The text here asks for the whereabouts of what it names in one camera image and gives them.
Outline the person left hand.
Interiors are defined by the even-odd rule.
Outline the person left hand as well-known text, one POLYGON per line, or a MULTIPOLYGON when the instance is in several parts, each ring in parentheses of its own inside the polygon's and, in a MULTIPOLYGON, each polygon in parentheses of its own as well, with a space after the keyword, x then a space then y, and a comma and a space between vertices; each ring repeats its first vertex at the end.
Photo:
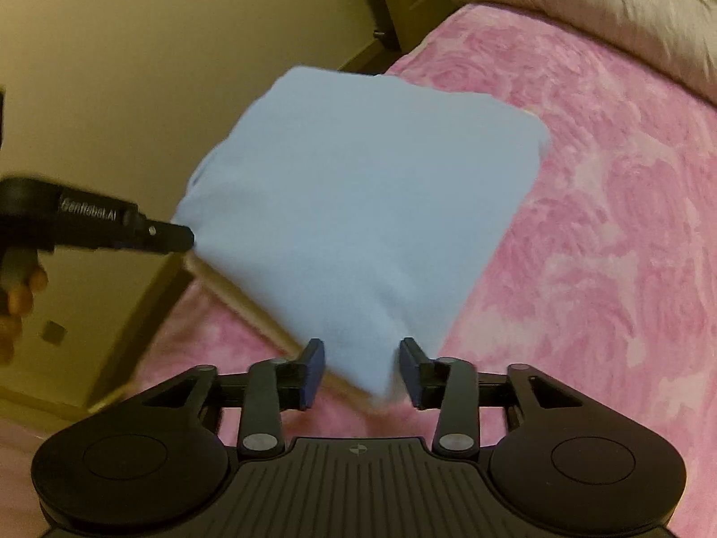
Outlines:
POLYGON ((15 348, 22 338, 23 319, 34 308, 34 298, 48 287, 48 274, 43 266, 36 262, 24 282, 7 293, 7 312, 1 316, 1 364, 8 365, 15 357, 15 348))

